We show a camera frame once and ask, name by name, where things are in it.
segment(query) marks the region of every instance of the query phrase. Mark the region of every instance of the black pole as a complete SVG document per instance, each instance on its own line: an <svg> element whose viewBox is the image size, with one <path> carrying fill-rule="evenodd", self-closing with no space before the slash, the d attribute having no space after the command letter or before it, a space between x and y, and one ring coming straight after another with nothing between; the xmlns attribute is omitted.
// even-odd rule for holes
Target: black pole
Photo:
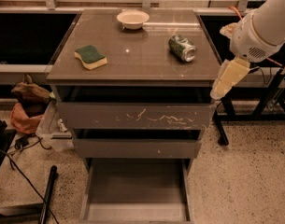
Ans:
<svg viewBox="0 0 285 224"><path fill-rule="evenodd" d="M46 202L43 203L43 207L41 210L40 219L38 221L38 224L46 224L47 223L48 212L49 212L49 207L50 207L50 199L51 199L51 194L52 194L52 190L54 187L56 177L57 177L57 167L52 166L50 168L49 181L48 181L48 185L47 185L45 197L44 197Z"/></svg>

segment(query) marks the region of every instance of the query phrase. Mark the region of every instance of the can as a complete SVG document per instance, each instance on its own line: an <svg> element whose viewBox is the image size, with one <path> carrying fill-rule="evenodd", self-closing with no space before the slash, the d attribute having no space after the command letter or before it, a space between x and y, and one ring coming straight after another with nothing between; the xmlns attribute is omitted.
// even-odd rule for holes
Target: can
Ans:
<svg viewBox="0 0 285 224"><path fill-rule="evenodd" d="M169 48L183 62L194 60L197 52L196 46L183 35L172 35L169 39Z"/></svg>

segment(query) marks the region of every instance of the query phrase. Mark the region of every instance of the gray countertop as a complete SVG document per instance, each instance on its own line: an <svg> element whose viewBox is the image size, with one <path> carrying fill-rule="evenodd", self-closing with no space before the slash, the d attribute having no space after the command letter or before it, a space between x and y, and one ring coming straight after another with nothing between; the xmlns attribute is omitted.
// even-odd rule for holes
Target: gray countertop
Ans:
<svg viewBox="0 0 285 224"><path fill-rule="evenodd" d="M117 21L121 9L88 9L68 37L48 81L212 81L219 63L192 10L152 8L142 29L127 30ZM197 47L191 63L181 62L168 47L174 34ZM91 71L74 57L75 49L92 45L107 57L107 64Z"/></svg>

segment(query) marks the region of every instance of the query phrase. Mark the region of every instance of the open drawer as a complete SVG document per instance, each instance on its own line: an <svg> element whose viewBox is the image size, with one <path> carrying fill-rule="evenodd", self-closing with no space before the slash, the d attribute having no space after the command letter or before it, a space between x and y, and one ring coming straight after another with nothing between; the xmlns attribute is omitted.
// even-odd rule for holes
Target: open drawer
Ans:
<svg viewBox="0 0 285 224"><path fill-rule="evenodd" d="M193 223L183 160L92 160L80 223Z"/></svg>

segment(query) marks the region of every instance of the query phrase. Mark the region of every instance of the brown bag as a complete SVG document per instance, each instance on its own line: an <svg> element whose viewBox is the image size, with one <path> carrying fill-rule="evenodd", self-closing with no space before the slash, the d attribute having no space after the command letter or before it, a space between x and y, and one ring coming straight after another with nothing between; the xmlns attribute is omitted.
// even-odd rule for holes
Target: brown bag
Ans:
<svg viewBox="0 0 285 224"><path fill-rule="evenodd" d="M29 117L21 103L16 103L11 111L10 121L17 132L31 134L36 132L42 117L43 114Z"/></svg>
<svg viewBox="0 0 285 224"><path fill-rule="evenodd" d="M50 92L33 83L32 78L28 74L23 76L22 82L17 84L11 93L13 93L23 105L38 103L48 104L50 101Z"/></svg>

